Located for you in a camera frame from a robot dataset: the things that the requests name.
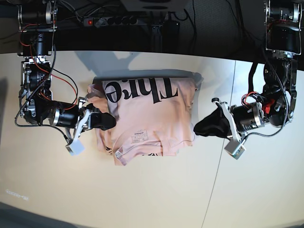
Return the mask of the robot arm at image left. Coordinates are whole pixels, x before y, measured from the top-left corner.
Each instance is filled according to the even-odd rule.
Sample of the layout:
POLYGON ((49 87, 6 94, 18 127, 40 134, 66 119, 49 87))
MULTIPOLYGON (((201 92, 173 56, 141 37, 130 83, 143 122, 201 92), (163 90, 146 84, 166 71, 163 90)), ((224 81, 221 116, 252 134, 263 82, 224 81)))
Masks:
POLYGON ((51 91, 55 62, 48 56, 57 54, 54 36, 57 30, 57 1, 27 0, 18 4, 19 43, 24 58, 21 63, 21 85, 19 91, 19 111, 15 119, 24 118, 24 127, 51 127, 108 130, 116 125, 109 113, 95 108, 78 97, 74 80, 67 76, 64 82, 72 87, 75 98, 66 103, 53 99, 51 91))

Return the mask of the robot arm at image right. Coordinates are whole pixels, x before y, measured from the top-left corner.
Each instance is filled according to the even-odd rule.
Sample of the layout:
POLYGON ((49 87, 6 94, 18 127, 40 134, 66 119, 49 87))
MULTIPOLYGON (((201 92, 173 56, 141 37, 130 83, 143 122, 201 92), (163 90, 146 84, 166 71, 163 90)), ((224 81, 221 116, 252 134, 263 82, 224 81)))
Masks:
POLYGON ((229 107, 214 98, 217 109, 194 126, 199 136, 231 139, 271 124, 282 129, 292 121, 297 97, 297 56, 302 53, 302 0, 266 0, 262 54, 265 58, 263 91, 254 90, 253 76, 257 62, 248 74, 248 92, 240 106, 229 107))

